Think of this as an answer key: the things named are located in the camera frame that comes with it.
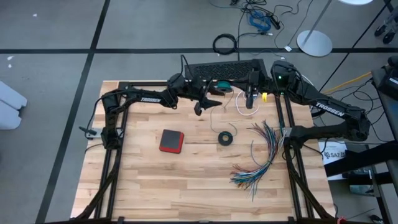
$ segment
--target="black floor stripe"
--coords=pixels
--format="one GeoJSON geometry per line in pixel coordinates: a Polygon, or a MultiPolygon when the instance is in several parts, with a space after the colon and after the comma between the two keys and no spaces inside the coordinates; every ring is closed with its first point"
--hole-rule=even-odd
{"type": "Polygon", "coordinates": [[[384,0],[384,3],[387,4],[388,11],[392,12],[394,7],[392,7],[391,0],[384,0]]]}
{"type": "MultiPolygon", "coordinates": [[[[110,0],[105,0],[104,2],[104,6],[102,8],[101,15],[99,16],[97,27],[95,29],[93,41],[91,42],[91,47],[90,47],[91,50],[95,49],[97,46],[98,39],[100,38],[100,33],[104,24],[105,16],[108,11],[109,3],[110,0]]],[[[61,171],[63,158],[65,157],[65,153],[67,151],[70,134],[72,132],[73,124],[75,123],[76,114],[79,108],[81,97],[83,96],[83,91],[86,85],[88,74],[90,72],[90,67],[93,62],[93,58],[94,58],[93,53],[88,54],[85,66],[83,68],[83,71],[81,72],[80,81],[76,89],[72,107],[70,108],[67,124],[65,126],[65,129],[63,130],[61,143],[58,148],[57,156],[55,157],[49,182],[47,183],[47,187],[45,189],[43,200],[40,205],[35,223],[44,223],[47,217],[47,212],[49,211],[54,190],[57,185],[57,180],[61,171]]]]}
{"type": "MultiPolygon", "coordinates": [[[[290,52],[277,48],[241,48],[241,53],[302,53],[298,48],[290,52]]],[[[397,53],[396,47],[334,48],[332,53],[397,53]]],[[[200,54],[214,53],[211,48],[184,49],[0,49],[0,54],[200,54]]]]}
{"type": "MultiPolygon", "coordinates": [[[[365,31],[362,33],[362,35],[358,38],[358,40],[354,43],[354,45],[352,46],[352,49],[356,49],[355,46],[356,44],[362,39],[362,37],[365,35],[365,33],[372,27],[372,25],[374,24],[374,22],[378,19],[378,17],[381,15],[381,13],[386,9],[388,4],[385,4],[379,11],[379,13],[374,17],[374,19],[372,20],[372,22],[368,25],[368,27],[365,29],[365,31]]],[[[326,80],[326,82],[322,85],[322,87],[319,89],[319,91],[323,90],[323,87],[326,86],[326,84],[330,81],[330,79],[335,75],[335,73],[337,72],[337,70],[341,67],[341,65],[344,63],[344,61],[347,59],[347,57],[349,56],[351,52],[348,52],[344,58],[342,59],[342,61],[340,62],[340,64],[336,67],[336,69],[333,71],[333,73],[329,76],[329,78],[326,80]]]]}

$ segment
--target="red square object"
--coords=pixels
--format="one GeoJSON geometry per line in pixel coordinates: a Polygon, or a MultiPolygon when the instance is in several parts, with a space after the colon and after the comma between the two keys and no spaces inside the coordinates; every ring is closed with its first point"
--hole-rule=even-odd
{"type": "Polygon", "coordinates": [[[163,152],[179,154],[184,140],[184,133],[180,131],[163,130],[159,149],[163,152]]]}

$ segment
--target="bundle of jumper wires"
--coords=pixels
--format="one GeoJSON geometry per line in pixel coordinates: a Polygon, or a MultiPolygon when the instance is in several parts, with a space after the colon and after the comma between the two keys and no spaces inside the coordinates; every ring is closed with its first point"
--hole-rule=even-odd
{"type": "Polygon", "coordinates": [[[266,140],[268,145],[267,162],[265,162],[263,165],[257,163],[253,157],[251,146],[251,156],[253,158],[253,161],[258,165],[258,168],[254,170],[246,170],[238,165],[234,165],[233,167],[236,169],[236,171],[232,172],[234,176],[231,178],[231,181],[237,184],[238,187],[241,187],[245,190],[249,187],[251,188],[249,194],[252,195],[252,200],[254,200],[254,196],[257,192],[257,185],[261,177],[270,168],[272,161],[275,159],[279,148],[283,146],[283,142],[285,139],[285,132],[282,132],[281,130],[273,130],[268,126],[266,121],[263,121],[262,124],[264,126],[264,129],[262,129],[258,124],[253,124],[253,127],[248,129],[258,133],[266,140]]]}

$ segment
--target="black tape roll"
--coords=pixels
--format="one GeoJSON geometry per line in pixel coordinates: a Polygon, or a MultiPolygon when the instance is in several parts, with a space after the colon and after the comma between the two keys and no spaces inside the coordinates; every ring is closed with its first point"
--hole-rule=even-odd
{"type": "Polygon", "coordinates": [[[218,142],[222,146],[229,146],[232,143],[233,139],[234,139],[234,137],[232,136],[232,134],[227,131],[223,131],[222,133],[220,133],[218,135],[218,142]]]}

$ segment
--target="cable bundle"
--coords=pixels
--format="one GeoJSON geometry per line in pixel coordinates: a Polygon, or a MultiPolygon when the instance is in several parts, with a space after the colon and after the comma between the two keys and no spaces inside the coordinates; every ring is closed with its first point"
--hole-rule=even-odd
{"type": "Polygon", "coordinates": [[[254,9],[251,13],[248,13],[248,24],[257,28],[258,32],[268,32],[271,29],[269,16],[264,15],[260,10],[254,9]]]}
{"type": "Polygon", "coordinates": [[[276,131],[270,128],[266,121],[262,122],[264,125],[264,129],[262,129],[259,125],[253,124],[252,128],[248,128],[252,131],[255,131],[260,136],[262,136],[268,145],[268,160],[265,164],[260,165],[256,162],[252,154],[251,147],[251,156],[253,161],[259,166],[254,170],[246,170],[241,168],[239,165],[234,165],[233,167],[236,171],[233,171],[231,174],[234,176],[231,178],[231,181],[238,185],[238,187],[246,190],[247,188],[251,188],[250,194],[252,195],[252,200],[254,200],[254,196],[257,192],[257,185],[260,181],[261,177],[267,172],[268,168],[270,168],[272,161],[275,159],[279,148],[283,146],[283,141],[285,139],[285,133],[282,131],[276,131]]]}

